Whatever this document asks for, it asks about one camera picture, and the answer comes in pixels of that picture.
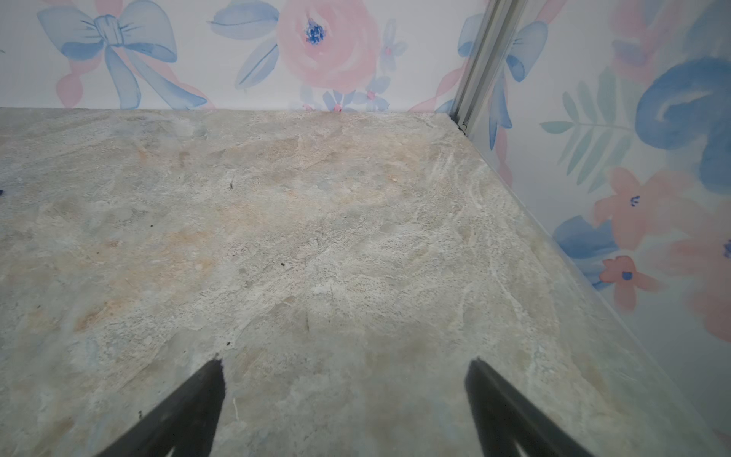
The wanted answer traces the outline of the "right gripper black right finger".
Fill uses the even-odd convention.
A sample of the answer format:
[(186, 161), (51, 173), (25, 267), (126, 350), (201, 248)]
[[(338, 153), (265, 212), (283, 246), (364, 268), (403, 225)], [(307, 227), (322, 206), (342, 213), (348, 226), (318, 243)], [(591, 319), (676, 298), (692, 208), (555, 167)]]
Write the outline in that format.
[(483, 455), (591, 456), (484, 360), (470, 362), (464, 387)]

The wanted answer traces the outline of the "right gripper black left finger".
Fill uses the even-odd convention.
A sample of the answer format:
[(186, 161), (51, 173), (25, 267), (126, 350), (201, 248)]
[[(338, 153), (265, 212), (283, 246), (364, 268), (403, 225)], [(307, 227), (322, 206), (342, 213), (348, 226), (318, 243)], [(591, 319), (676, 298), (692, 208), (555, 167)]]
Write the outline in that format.
[(209, 456), (226, 398), (223, 362), (212, 359), (101, 456)]

